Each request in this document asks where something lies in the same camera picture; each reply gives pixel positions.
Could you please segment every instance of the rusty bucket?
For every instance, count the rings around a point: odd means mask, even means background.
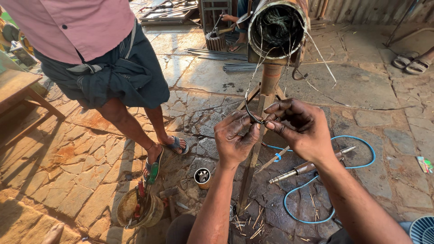
[[[145,213],[145,217],[142,219],[142,221],[138,222],[135,225],[131,225],[128,228],[135,228],[137,226],[145,226],[145,227],[151,227],[156,225],[161,217],[163,216],[164,211],[164,205],[163,201],[155,196],[152,193],[151,196],[148,199],[148,209],[145,209],[147,211]],[[118,206],[118,221],[123,226],[128,225],[129,218],[131,218],[131,214],[134,212],[135,207],[137,205],[137,198],[135,194],[135,189],[132,189],[128,191],[119,202]]]

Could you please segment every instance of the wire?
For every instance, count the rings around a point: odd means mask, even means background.
[[[359,138],[359,137],[355,137],[355,136],[352,136],[352,135],[339,135],[339,136],[335,136],[335,137],[331,138],[331,140],[336,139],[336,138],[341,138],[341,137],[353,138],[353,139],[356,139],[356,140],[359,140],[359,141],[363,142],[365,145],[367,145],[367,146],[369,147],[369,149],[371,150],[371,153],[372,153],[372,161],[371,161],[370,163],[368,163],[368,164],[366,164],[366,165],[353,166],[353,167],[345,167],[345,168],[363,168],[363,167],[370,166],[371,164],[374,163],[374,161],[375,161],[375,157],[376,157],[376,156],[375,156],[375,151],[374,151],[374,149],[372,148],[372,146],[371,146],[369,143],[367,143],[365,140],[363,140],[363,139],[361,139],[361,138]],[[280,149],[280,150],[283,150],[283,148],[279,148],[279,147],[271,146],[271,145],[265,144],[264,142],[262,142],[262,144],[264,144],[265,146],[267,146],[267,147],[269,147],[269,148],[274,148],[274,149]],[[326,222],[326,221],[329,221],[329,220],[332,218],[332,216],[335,214],[335,209],[333,208],[332,213],[331,213],[330,216],[329,216],[328,218],[326,218],[325,220],[321,220],[321,221],[313,221],[313,222],[310,222],[310,221],[303,221],[303,220],[297,219],[294,215],[292,215],[291,212],[288,210],[288,207],[286,206],[286,198],[288,197],[289,194],[295,192],[296,190],[298,190],[298,189],[300,189],[300,188],[303,188],[303,187],[307,186],[310,182],[312,182],[312,181],[314,181],[315,179],[317,179],[318,176],[319,176],[319,175],[315,176],[312,180],[310,180],[310,181],[307,182],[306,184],[304,184],[304,185],[302,185],[302,186],[299,186],[299,187],[297,187],[297,188],[295,188],[295,189],[289,191],[289,192],[285,195],[285,198],[283,199],[283,206],[285,207],[286,212],[287,212],[287,213],[288,213],[288,214],[289,214],[293,219],[295,219],[295,220],[297,220],[297,221],[300,221],[300,222],[302,222],[302,223],[305,223],[305,224],[319,224],[319,223],[324,223],[324,222]]]

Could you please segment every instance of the pipe opening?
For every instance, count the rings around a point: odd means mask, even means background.
[[[251,36],[253,45],[261,49],[262,56],[283,58],[289,51],[296,51],[301,45],[304,29],[301,26],[303,19],[293,7],[277,4],[272,5],[259,13],[253,21]]]

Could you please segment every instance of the green screwdriver handle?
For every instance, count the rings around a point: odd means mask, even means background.
[[[146,183],[149,185],[152,185],[155,183],[155,179],[157,178],[157,174],[158,174],[158,163],[155,162],[152,164],[151,167],[151,172],[148,174],[147,178],[146,178]]]

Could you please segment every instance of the wooden table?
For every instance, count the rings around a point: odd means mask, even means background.
[[[46,108],[48,112],[37,119],[34,123],[25,128],[6,145],[0,148],[0,155],[14,146],[22,138],[44,123],[49,117],[55,115],[59,120],[65,119],[65,116],[49,104],[43,97],[33,91],[30,86],[40,80],[40,75],[21,72],[16,70],[7,70],[0,73],[0,114],[15,109],[20,104],[32,104]]]

